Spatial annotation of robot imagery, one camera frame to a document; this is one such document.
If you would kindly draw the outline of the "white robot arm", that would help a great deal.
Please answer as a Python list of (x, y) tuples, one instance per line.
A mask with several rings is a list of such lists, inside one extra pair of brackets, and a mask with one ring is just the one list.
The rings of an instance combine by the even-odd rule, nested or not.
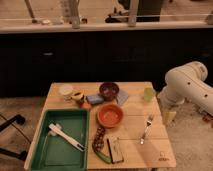
[(204, 114), (203, 121), (210, 122), (213, 128), (213, 87), (205, 83), (207, 76), (207, 67), (198, 61), (175, 67), (165, 74), (166, 85), (158, 94), (165, 125), (174, 119), (174, 107), (188, 99), (199, 107)]

